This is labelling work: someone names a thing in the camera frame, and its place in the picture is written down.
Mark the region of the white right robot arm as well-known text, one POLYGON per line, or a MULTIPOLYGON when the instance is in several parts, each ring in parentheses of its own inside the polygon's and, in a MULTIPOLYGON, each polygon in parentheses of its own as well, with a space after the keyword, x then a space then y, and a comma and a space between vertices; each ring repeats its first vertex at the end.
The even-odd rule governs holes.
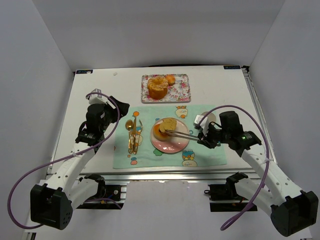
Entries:
POLYGON ((256 184, 242 172, 229 176, 225 183, 227 196, 245 198, 249 206, 256 205, 263 210, 284 237, 314 225, 319 206, 316 194, 305 192, 267 157, 261 140, 252 131, 243 130, 236 112, 223 112, 219 118, 220 127, 216 128, 207 115, 195 117, 198 143, 210 149, 218 144, 227 144, 261 178, 260 184, 256 184))

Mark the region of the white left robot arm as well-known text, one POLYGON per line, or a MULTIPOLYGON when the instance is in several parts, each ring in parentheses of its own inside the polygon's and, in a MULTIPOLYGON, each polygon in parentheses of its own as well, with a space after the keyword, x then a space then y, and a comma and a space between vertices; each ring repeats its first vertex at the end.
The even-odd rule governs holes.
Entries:
POLYGON ((128 114, 130 105, 113 96, 108 102, 92 95, 88 99, 85 121, 79 127, 70 158, 42 185, 36 184, 30 191, 30 219, 35 223, 63 230, 77 207, 105 193, 102 176, 91 174, 81 178, 79 174, 98 152, 108 126, 117 125, 128 114))

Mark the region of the sliced herb bread piece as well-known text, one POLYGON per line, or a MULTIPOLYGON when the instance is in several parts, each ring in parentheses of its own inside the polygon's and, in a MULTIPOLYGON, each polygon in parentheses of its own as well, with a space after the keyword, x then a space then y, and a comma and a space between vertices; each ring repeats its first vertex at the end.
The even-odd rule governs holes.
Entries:
POLYGON ((164 118, 159 125, 159 131, 165 133, 166 130, 174 131, 177 127, 177 120, 175 118, 164 118))

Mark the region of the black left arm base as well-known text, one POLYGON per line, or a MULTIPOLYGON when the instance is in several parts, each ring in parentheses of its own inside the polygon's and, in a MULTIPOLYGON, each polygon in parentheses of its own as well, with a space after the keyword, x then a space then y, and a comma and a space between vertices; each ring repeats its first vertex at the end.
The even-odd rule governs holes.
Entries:
POLYGON ((120 210, 124 206, 122 185, 108 184, 98 174, 80 176, 69 193, 73 209, 120 210))

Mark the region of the orange glazed donut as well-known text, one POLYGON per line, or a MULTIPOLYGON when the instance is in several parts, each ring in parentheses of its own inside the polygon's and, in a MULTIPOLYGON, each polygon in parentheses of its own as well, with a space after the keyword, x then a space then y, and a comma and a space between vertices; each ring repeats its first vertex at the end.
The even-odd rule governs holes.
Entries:
POLYGON ((153 127, 153 135, 154 137, 159 140, 159 141, 168 141, 171 137, 169 135, 167 135, 166 133, 163 133, 160 131, 160 124, 156 124, 153 127))

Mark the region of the metal serving tongs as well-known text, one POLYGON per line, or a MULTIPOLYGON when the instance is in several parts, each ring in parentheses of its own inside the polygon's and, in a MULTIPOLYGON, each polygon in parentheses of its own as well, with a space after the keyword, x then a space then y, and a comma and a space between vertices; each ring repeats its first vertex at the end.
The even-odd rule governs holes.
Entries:
POLYGON ((187 140, 196 141, 196 142, 199 140, 197 136, 190 135, 180 131, 175 131, 175 130, 166 130, 165 134, 170 137, 187 139, 187 140))

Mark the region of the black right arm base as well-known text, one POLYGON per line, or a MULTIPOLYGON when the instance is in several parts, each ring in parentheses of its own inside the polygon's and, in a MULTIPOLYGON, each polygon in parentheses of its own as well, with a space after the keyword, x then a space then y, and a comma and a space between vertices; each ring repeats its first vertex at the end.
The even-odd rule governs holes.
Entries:
POLYGON ((235 183, 247 179, 248 176, 237 172, 226 179, 224 184, 210 184, 203 193, 209 198, 212 213, 241 212, 249 201, 236 192, 235 183))

